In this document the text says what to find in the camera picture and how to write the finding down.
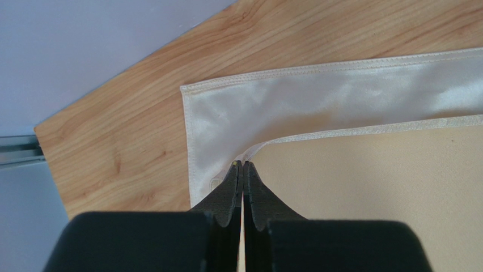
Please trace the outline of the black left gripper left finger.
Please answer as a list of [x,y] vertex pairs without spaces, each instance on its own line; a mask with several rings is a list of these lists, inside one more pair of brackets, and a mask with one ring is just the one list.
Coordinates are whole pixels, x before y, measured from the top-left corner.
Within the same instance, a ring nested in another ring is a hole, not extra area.
[[211,213],[219,226],[240,226],[243,194],[243,163],[233,161],[223,181],[189,211]]

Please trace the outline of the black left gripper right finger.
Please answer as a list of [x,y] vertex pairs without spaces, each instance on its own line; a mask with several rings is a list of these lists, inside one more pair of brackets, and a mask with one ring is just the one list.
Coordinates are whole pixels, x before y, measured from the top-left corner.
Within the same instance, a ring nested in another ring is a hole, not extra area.
[[247,161],[244,164],[244,196],[250,211],[249,217],[257,231],[263,231],[269,221],[304,220],[275,195],[261,180],[255,165]]

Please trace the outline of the beige cloth napkin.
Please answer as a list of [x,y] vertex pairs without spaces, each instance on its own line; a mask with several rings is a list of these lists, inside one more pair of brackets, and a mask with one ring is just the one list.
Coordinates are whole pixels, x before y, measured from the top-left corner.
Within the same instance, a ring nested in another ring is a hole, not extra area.
[[434,271],[482,270],[482,49],[181,86],[190,202],[234,160],[309,219],[396,220]]

